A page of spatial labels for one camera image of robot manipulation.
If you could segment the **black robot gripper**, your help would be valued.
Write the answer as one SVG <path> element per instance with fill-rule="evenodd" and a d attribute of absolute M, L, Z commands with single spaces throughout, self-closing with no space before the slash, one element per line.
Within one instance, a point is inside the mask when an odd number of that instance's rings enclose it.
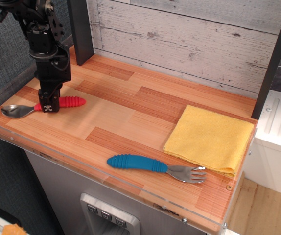
<path fill-rule="evenodd" d="M 38 91 L 41 110 L 44 113 L 57 113 L 60 110 L 60 88 L 71 81 L 70 51 L 63 44 L 56 44 L 48 53 L 29 51 L 36 61 L 35 77 L 40 81 Z"/>

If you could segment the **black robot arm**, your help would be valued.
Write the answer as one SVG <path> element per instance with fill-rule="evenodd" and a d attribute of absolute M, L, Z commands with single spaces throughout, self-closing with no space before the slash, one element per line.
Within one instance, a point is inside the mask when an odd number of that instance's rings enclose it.
<path fill-rule="evenodd" d="M 71 81 L 69 48 L 60 42 L 64 35 L 50 0 L 0 0 L 0 24 L 8 13 L 19 22 L 29 43 L 29 54 L 36 62 L 35 77 L 41 110 L 58 112 L 62 107 L 60 90 Z"/>

